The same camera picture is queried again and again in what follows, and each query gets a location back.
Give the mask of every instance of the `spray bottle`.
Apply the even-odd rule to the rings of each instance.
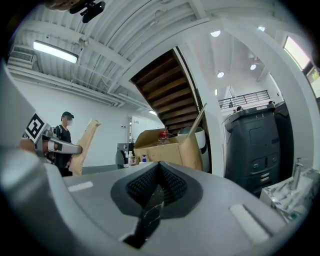
[[[147,162],[146,154],[143,154],[142,156],[143,156],[143,159],[142,159],[142,161],[139,163],[139,165],[144,164],[144,163]]]

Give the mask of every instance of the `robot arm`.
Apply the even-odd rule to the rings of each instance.
[[[48,123],[44,123],[40,117],[35,113],[31,118],[25,133],[33,141],[35,152],[39,157],[44,157],[43,149],[44,141],[48,141],[48,151],[60,154],[81,154],[82,147],[72,143],[68,143],[57,138],[57,131],[55,127],[51,127]]]
[[[0,146],[17,148],[25,132],[32,140],[35,152],[44,156],[43,142],[48,141],[48,151],[60,154],[81,154],[82,147],[59,140],[55,128],[36,113],[33,106],[21,94],[5,67],[0,62]]]

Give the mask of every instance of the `trash bin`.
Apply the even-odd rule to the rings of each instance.
[[[294,166],[294,134],[287,104],[284,101],[275,105],[274,119],[280,139],[280,180],[284,181],[292,176]]]
[[[191,126],[186,127],[178,132],[179,135],[188,134],[191,129]],[[210,171],[210,160],[209,160],[209,151],[206,142],[206,134],[205,130],[201,127],[198,127],[195,130],[196,141],[198,142],[198,147],[200,150],[201,158],[202,158],[202,170],[206,173]]]
[[[273,104],[238,111],[225,121],[225,178],[259,197],[262,188],[278,183],[280,140]]]

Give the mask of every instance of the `window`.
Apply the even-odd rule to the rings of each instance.
[[[310,72],[306,75],[306,77],[309,83],[311,84],[315,97],[320,97],[320,75],[318,70],[315,67],[313,67],[310,70]]]
[[[291,56],[291,58],[298,65],[301,71],[304,70],[309,64],[310,59],[308,58],[306,53],[290,36],[286,38],[284,50]]]

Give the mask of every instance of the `person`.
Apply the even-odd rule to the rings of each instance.
[[[74,115],[70,112],[63,112],[61,115],[61,124],[58,125],[56,129],[56,137],[64,142],[71,143],[71,134],[68,130],[68,127],[72,125]],[[71,154],[61,154],[55,153],[54,164],[58,167],[61,175],[64,176],[72,176],[72,172],[69,171],[69,166],[71,163]]]

